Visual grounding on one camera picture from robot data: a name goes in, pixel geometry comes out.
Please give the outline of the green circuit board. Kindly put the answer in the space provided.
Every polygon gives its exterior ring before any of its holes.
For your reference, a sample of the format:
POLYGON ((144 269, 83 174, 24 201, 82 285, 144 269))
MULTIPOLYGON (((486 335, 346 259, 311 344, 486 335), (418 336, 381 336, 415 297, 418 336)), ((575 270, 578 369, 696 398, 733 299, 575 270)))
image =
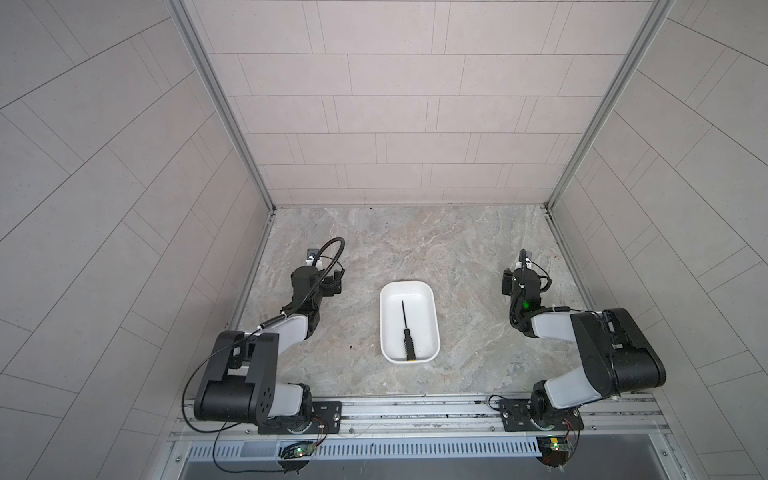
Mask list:
POLYGON ((310 458, 317 450, 318 444, 312 441, 301 441, 283 447, 279 453, 279 459, 304 460, 310 458))
POLYGON ((565 437, 537 437, 541 456, 539 462, 547 467, 564 466, 572 456, 575 443, 565 437))

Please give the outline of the left green circuit board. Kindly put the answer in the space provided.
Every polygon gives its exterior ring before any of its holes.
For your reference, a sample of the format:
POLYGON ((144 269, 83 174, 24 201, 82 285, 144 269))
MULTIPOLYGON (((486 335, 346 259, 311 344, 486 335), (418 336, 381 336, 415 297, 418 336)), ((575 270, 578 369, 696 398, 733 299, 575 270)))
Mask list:
POLYGON ((304 460, 310 458, 317 450, 318 444, 312 441, 301 441, 283 447, 279 453, 279 459, 304 460))

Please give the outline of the right green circuit board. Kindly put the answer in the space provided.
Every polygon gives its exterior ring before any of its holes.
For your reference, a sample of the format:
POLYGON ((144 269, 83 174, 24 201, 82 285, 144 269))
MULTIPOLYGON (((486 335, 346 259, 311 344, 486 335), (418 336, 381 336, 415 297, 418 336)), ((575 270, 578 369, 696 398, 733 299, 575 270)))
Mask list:
POLYGON ((565 437, 537 437, 541 456, 539 462, 547 467, 564 466, 572 456, 575 443, 565 437))

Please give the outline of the aluminium mounting rail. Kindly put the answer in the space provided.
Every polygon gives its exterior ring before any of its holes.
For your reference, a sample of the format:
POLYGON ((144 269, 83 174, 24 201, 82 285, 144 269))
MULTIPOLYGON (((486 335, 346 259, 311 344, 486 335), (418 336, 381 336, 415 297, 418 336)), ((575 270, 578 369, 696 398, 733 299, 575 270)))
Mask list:
MULTIPOLYGON (((539 430, 529 420, 514 424, 521 431, 507 432, 507 414, 498 411, 497 399, 486 394, 388 395, 326 397, 339 402, 341 413, 330 425, 337 433, 329 440, 413 437, 490 437, 563 435, 574 424, 562 422, 552 430, 539 430)), ((579 408, 580 437, 605 434, 670 433, 676 421, 650 393, 625 394, 579 408)))

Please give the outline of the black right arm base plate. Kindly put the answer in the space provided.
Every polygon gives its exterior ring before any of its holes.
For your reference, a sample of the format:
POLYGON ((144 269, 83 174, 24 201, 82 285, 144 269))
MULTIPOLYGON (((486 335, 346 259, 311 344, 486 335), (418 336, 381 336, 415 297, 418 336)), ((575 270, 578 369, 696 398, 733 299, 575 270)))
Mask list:
POLYGON ((576 408, 556 409, 544 400, 500 398, 495 408, 505 432, 582 431, 584 422, 576 408))

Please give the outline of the black and yellow screwdriver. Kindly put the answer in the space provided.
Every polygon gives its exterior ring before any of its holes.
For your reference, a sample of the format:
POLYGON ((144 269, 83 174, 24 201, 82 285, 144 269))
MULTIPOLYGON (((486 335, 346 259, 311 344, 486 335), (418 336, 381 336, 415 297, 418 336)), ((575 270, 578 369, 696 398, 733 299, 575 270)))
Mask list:
POLYGON ((404 346, 405 346, 405 352, 406 352, 406 360, 415 361, 416 360, 415 346, 414 346, 413 338, 411 335, 411 330, 408 327, 407 314, 406 314, 406 308, 405 308, 404 302, 401 302, 401 309, 402 309, 403 323, 404 323, 403 333, 404 333, 404 346))

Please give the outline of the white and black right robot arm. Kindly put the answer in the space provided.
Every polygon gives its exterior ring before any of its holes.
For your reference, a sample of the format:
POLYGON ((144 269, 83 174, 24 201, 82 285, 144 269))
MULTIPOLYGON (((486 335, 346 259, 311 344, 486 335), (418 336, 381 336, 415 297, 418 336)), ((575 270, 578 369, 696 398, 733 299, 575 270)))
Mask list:
POLYGON ((528 419, 540 430, 576 430, 583 427, 576 418, 579 407, 664 385, 665 367, 626 309, 545 307, 541 294, 550 288, 551 278, 533 266, 523 259, 515 269, 503 271, 501 293, 510 298, 510 324, 529 338, 575 344, 580 365, 537 382, 524 405, 502 400, 504 411, 528 419))

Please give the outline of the aluminium corner post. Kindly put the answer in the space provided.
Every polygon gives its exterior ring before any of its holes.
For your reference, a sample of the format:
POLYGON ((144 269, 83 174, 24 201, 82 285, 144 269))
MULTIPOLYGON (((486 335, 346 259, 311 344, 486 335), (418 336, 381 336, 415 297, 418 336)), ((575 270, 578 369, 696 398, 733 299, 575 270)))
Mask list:
POLYGON ((170 16, 180 33, 182 41, 185 44, 193 63, 196 66, 198 74, 201 77, 203 86, 208 92, 211 101, 221 118, 224 129, 226 130, 240 158, 244 162, 247 171, 253 179, 257 190, 266 205, 266 208, 270 212, 270 215, 273 216, 276 210, 276 205, 274 204, 268 192, 262 176, 258 172, 257 165, 254 161, 251 151, 245 141, 241 129, 237 124, 231 105, 227 100, 227 97, 224 94, 221 84, 215 74, 213 65, 207 52, 205 51, 201 37, 195 29, 185 2, 180 0, 168 0, 166 1, 166 4, 170 16))
POLYGON ((658 35, 674 3, 674 0, 656 0, 652 3, 614 78, 609 84, 606 94, 599 103, 569 162, 566 164, 558 183, 554 187, 549 199, 544 203, 544 208, 547 212, 552 212, 563 197, 565 190, 575 177, 581 163, 589 153, 590 148, 614 110, 635 71, 638 69, 653 40, 658 35))

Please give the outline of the left aluminium corner post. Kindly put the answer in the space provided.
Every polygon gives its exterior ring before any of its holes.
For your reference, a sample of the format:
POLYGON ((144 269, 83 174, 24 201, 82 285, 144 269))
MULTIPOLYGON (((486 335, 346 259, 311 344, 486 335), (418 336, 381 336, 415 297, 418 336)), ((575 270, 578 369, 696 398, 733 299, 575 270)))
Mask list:
POLYGON ((270 215, 273 216, 276 210, 276 205, 274 204, 268 192, 262 176, 258 172, 257 165, 254 161, 251 151, 245 141, 241 129, 237 124, 231 105, 227 100, 227 97, 224 94, 221 84, 215 74, 213 65, 207 52, 205 51, 201 37, 195 29, 185 2, 180 0, 168 0, 166 1, 166 4, 170 16, 180 33, 182 41, 185 44, 193 63, 196 66, 198 74, 201 77, 203 86, 208 92, 211 101, 221 118, 224 129, 226 130, 240 158, 244 162, 247 171, 253 179, 257 190, 266 205, 266 208, 270 212, 270 215))

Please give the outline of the right aluminium corner post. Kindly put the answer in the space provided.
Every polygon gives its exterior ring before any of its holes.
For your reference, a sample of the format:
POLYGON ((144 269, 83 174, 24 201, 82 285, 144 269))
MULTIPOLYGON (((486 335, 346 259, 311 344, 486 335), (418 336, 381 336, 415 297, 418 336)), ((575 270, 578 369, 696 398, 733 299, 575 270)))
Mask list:
POLYGON ((589 153, 590 148, 614 110, 635 71, 638 69, 653 40, 658 35, 674 3, 674 0, 656 0, 652 3, 614 78, 609 84, 606 94, 599 103, 569 162, 566 164, 558 183, 554 187, 549 199, 544 203, 544 208, 547 212, 552 212, 563 197, 565 190, 575 177, 581 163, 589 153))

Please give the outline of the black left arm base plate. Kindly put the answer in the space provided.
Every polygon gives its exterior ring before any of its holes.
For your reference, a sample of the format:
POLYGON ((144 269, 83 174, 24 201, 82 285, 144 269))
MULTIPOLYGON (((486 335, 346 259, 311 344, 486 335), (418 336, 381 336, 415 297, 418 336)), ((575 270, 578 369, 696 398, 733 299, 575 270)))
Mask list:
POLYGON ((341 401, 313 401, 309 416, 300 420, 277 417, 258 427, 259 435, 328 435, 338 434, 342 416, 341 401))

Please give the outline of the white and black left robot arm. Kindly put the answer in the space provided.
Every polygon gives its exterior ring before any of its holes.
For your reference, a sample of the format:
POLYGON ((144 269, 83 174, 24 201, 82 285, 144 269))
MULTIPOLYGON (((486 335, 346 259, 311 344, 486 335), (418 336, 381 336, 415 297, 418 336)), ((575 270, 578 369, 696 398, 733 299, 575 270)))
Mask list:
POLYGON ((303 432, 314 422, 310 387, 277 381, 279 356, 309 339, 326 297, 342 292, 344 269, 312 265, 291 274, 293 297, 256 331, 225 331, 216 339, 193 404, 194 418, 253 424, 260 432, 303 432))

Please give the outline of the white rectangular plastic bin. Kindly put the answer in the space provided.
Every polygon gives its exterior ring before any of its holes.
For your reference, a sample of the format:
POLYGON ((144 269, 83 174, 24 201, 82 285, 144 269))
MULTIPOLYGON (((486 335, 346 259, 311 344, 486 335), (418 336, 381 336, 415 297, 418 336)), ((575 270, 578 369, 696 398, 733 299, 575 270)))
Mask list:
POLYGON ((392 364, 419 364, 434 360, 441 341, 434 293, 417 280, 391 282, 380 292, 380 349, 392 364), (407 323, 413 338, 416 360, 407 361, 401 302, 405 303, 407 323))

